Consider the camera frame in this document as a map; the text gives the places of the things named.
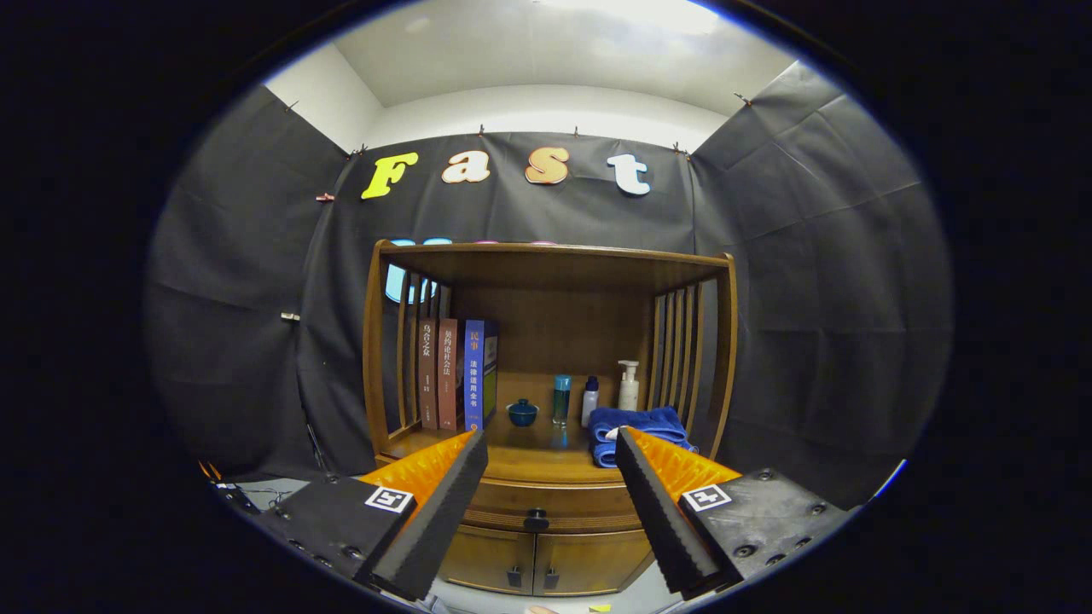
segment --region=blue book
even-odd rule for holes
[[[497,410],[497,322],[466,320],[463,410],[466,430],[485,428]]]

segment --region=soap dispenser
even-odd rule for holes
[[[618,409],[637,411],[637,391],[640,382],[637,381],[637,361],[618,361],[619,365],[626,367],[626,373],[621,374],[621,386],[618,388]]]

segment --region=letter f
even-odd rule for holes
[[[388,184],[397,184],[405,174],[406,166],[417,164],[417,153],[392,155],[376,161],[376,174],[371,176],[371,185],[360,194],[360,199],[377,198],[391,193]]]

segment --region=yellow letter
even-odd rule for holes
[[[470,181],[476,184],[489,176],[489,154],[479,151],[463,152],[451,156],[449,166],[440,176],[446,184]]]
[[[569,152],[563,147],[538,147],[531,152],[527,158],[531,166],[523,176],[532,184],[560,184],[569,176],[569,167],[565,165],[567,160]]]
[[[376,174],[371,176],[371,185],[360,194],[360,199],[376,198],[389,194],[388,182],[397,184],[406,172],[406,166],[417,164],[417,153],[407,153],[381,157],[376,161]]]

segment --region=white letter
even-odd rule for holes
[[[636,196],[646,194],[652,190],[648,184],[642,184],[637,174],[648,173],[649,167],[637,162],[631,154],[621,154],[607,158],[607,164],[615,167],[615,181],[618,187]]]

